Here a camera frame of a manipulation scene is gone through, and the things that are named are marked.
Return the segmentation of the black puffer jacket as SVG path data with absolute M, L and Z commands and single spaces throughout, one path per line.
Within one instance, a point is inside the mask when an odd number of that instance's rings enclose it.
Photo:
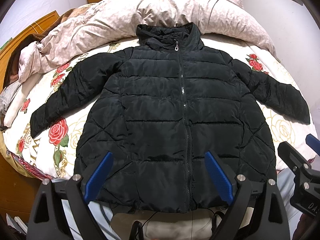
M 78 62 L 34 111 L 30 134 L 65 143 L 64 116 L 93 102 L 74 173 L 108 152 L 114 163 L 97 199 L 131 210 L 186 213 L 221 202 L 204 164 L 216 153 L 234 172 L 274 179 L 276 155 L 260 105 L 310 123 L 300 91 L 207 47 L 198 27 L 140 24 L 139 46 Z

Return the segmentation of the plaid red mattress cover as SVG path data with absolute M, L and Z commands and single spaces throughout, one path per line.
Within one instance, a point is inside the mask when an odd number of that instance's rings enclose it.
M 43 173 L 37 167 L 30 165 L 22 157 L 7 150 L 5 160 L 14 168 L 15 171 L 28 178 L 36 178 L 39 180 L 54 179 L 54 177 Z

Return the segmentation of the wooden headboard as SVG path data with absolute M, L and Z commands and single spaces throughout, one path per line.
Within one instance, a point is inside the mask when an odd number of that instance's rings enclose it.
M 18 78 L 18 58 L 14 53 L 21 42 L 27 38 L 28 35 L 40 35 L 47 30 L 57 19 L 59 15 L 57 11 L 52 11 L 36 20 L 23 31 L 21 31 L 15 38 L 10 40 L 1 50 L 1 90 L 9 83 L 15 82 Z

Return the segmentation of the beige crumpled duvet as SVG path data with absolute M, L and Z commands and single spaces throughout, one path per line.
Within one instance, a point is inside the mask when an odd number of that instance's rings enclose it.
M 266 30 L 242 0 L 103 0 L 67 19 L 20 54 L 18 78 L 47 73 L 103 44 L 134 37 L 139 24 L 178 27 L 194 23 L 202 34 L 217 33 L 276 53 Z

